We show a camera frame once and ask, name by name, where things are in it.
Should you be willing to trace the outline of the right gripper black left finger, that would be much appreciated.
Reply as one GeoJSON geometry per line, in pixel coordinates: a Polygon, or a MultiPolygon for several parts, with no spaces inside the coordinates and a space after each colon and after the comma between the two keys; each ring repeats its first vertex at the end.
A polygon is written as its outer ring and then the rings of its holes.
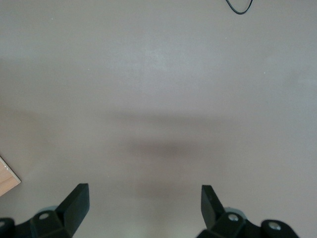
{"type": "Polygon", "coordinates": [[[2,238],[72,238],[89,211],[89,185],[78,184],[54,209],[44,210],[28,221],[15,224],[0,219],[2,238]]]}

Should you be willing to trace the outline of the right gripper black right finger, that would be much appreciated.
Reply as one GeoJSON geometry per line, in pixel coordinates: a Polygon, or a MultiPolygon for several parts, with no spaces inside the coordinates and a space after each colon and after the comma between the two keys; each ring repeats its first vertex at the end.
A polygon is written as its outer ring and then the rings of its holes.
{"type": "Polygon", "coordinates": [[[206,229],[199,238],[297,238],[297,233],[279,220],[264,220],[260,226],[251,223],[245,214],[224,208],[210,185],[202,185],[201,213],[206,229]]]}

